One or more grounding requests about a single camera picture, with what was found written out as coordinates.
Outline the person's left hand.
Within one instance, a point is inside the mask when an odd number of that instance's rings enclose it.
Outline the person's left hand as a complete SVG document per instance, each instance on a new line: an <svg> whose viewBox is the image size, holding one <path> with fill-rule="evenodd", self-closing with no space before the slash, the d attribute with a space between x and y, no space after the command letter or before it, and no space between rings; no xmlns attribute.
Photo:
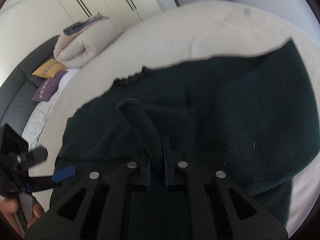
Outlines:
<svg viewBox="0 0 320 240"><path fill-rule="evenodd" d="M1 201L1 212L3 213L6 220L9 222L9 224L12 226L12 228L22 237L24 238L24 234L21 232L16 219L14 217L14 214L18 211L19 204L16 199L9 199L4 198ZM36 201L33 205L33 217L31 220L29 220L27 227L32 226L37 220L39 220L43 215L45 211L41 204Z"/></svg>

